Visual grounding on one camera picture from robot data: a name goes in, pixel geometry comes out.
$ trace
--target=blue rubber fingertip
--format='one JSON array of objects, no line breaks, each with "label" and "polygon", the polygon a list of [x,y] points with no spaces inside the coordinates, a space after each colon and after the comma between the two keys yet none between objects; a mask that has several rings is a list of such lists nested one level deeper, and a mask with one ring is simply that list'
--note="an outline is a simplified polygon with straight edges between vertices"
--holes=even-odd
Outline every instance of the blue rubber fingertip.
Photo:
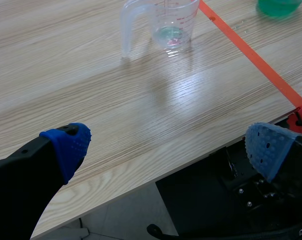
[{"label": "blue rubber fingertip", "polygon": [[74,176],[79,162],[87,155],[91,141],[91,131],[86,125],[83,123],[70,125],[78,126],[74,136],[58,129],[50,129],[39,134],[51,140],[65,185]]},{"label": "blue rubber fingertip", "polygon": [[246,131],[247,157],[267,182],[277,175],[297,136],[286,128],[264,122],[253,124]]}]

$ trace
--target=orange tape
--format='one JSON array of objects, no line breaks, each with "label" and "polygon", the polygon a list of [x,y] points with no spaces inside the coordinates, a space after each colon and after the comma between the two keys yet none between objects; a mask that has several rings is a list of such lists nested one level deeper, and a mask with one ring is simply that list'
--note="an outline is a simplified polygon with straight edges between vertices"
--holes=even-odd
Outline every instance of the orange tape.
[{"label": "orange tape", "polygon": [[284,81],[284,79],[266,63],[221,17],[203,0],[199,9],[237,46],[240,51],[263,73],[274,86],[296,107],[302,106],[302,97]]}]

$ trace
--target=measuring cup handle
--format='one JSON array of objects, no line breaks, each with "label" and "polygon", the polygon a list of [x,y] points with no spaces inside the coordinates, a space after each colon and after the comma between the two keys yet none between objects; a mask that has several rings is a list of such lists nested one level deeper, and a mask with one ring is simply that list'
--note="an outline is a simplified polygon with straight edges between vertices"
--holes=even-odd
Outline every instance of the measuring cup handle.
[{"label": "measuring cup handle", "polygon": [[136,17],[146,13],[154,4],[150,0],[129,0],[121,11],[122,52],[126,56],[131,51],[132,26]]}]

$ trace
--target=floor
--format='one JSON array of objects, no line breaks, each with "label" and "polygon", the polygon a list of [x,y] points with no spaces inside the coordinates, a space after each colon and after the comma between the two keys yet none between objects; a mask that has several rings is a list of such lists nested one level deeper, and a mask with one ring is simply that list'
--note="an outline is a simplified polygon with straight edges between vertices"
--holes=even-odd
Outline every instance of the floor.
[{"label": "floor", "polygon": [[[90,231],[85,240],[155,240],[147,233],[146,228],[149,224],[159,226],[165,234],[177,235],[155,183],[81,219],[83,227]],[[79,227],[80,221],[77,219],[63,228]]]}]

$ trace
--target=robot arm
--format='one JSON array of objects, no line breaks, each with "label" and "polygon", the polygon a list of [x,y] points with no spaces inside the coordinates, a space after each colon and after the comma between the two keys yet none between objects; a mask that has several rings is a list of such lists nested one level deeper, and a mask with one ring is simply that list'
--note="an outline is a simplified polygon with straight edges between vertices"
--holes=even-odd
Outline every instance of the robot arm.
[{"label": "robot arm", "polygon": [[82,164],[90,130],[71,123],[40,133],[0,160],[0,240],[28,240],[58,190]]}]

